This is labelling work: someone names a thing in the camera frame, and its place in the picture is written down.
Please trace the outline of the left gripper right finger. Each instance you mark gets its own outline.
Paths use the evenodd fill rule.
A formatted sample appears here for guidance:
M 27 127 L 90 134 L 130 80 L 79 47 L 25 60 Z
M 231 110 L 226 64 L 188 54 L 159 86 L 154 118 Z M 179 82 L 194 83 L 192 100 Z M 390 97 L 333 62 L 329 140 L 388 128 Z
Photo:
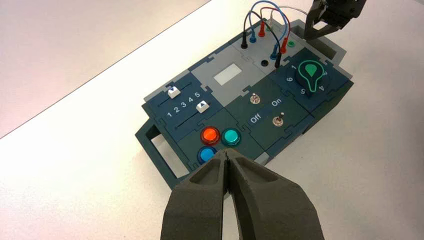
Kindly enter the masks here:
M 322 240 L 313 203 L 297 183 L 227 150 L 228 187 L 241 240 Z

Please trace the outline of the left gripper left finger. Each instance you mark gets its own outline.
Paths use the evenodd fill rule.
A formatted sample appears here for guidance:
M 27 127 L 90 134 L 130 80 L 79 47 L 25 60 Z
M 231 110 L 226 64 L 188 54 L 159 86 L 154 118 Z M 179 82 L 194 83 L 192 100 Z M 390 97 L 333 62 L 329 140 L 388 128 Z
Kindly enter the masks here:
M 222 239 L 228 170 L 227 153 L 219 150 L 174 187 L 163 214 L 162 240 Z

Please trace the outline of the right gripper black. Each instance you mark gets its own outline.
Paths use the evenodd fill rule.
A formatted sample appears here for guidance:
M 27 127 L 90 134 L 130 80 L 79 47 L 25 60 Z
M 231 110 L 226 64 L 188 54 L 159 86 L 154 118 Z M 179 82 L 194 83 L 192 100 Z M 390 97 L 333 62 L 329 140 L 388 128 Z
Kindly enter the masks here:
M 309 10 L 304 27 L 305 40 L 314 40 L 328 34 L 337 32 L 361 14 L 366 0 L 314 0 Z M 321 29 L 314 25 L 324 22 Z

